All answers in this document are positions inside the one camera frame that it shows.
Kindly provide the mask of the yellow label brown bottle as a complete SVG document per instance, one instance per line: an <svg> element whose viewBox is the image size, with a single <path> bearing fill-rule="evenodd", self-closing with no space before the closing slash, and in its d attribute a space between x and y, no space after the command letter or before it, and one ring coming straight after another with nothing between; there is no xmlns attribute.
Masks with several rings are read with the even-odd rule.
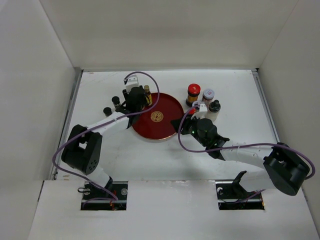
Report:
<svg viewBox="0 0 320 240"><path fill-rule="evenodd" d="M143 89L144 89L144 94L145 94L147 105L148 106L152 106L153 105L153 99L152 99L152 94L151 94L149 85L145 85L143 87Z"/></svg>

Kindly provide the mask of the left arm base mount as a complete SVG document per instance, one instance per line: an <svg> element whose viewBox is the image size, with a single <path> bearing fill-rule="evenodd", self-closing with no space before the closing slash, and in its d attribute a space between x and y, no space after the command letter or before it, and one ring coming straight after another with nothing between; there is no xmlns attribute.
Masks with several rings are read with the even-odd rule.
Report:
<svg viewBox="0 0 320 240"><path fill-rule="evenodd" d="M128 181L113 181L107 184L108 191L94 186L89 181L79 187L82 194L81 211L126 211L129 193Z"/></svg>

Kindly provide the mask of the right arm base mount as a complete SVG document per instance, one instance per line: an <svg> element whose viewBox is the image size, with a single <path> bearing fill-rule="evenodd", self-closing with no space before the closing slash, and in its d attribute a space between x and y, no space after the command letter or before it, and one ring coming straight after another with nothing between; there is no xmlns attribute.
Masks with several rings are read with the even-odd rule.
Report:
<svg viewBox="0 0 320 240"><path fill-rule="evenodd" d="M215 182L217 204L221 211L264 210L261 190L246 191L240 181L246 171L241 171L233 180Z"/></svg>

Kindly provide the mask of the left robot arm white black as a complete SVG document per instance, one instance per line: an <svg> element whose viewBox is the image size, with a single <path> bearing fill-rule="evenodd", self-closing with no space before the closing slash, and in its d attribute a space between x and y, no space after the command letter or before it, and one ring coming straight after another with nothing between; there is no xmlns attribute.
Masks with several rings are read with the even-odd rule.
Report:
<svg viewBox="0 0 320 240"><path fill-rule="evenodd" d="M140 117L137 113L146 106L145 90L142 86L135 86L125 95L124 105L110 116L90 126L77 124L71 130L68 140L82 135L64 147L61 160L97 184L95 193L100 199L105 200L112 195L113 181L99 165L103 137L111 137L130 128Z"/></svg>

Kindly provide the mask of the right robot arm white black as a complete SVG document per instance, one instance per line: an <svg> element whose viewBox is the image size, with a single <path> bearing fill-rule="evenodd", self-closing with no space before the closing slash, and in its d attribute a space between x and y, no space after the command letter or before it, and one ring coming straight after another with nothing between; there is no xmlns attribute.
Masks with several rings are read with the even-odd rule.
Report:
<svg viewBox="0 0 320 240"><path fill-rule="evenodd" d="M242 170L232 182L238 198L255 190L277 189L295 196L309 175L310 168L298 154L284 143L244 147L218 134L217 127L207 118L174 119L171 122L179 135L191 135L214 159L255 166L257 171Z"/></svg>

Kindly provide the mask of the small black cap bottle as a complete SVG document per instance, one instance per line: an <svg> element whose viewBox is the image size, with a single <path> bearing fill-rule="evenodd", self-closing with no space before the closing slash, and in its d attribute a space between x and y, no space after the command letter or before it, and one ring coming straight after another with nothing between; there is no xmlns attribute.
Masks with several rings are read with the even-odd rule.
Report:
<svg viewBox="0 0 320 240"><path fill-rule="evenodd" d="M105 107L103 113L106 117L109 117L113 113L113 110L110 107Z"/></svg>
<svg viewBox="0 0 320 240"><path fill-rule="evenodd" d="M111 101L115 107L115 109L119 108L121 106L121 101L120 101L120 98L118 96L113 96L111 98Z"/></svg>

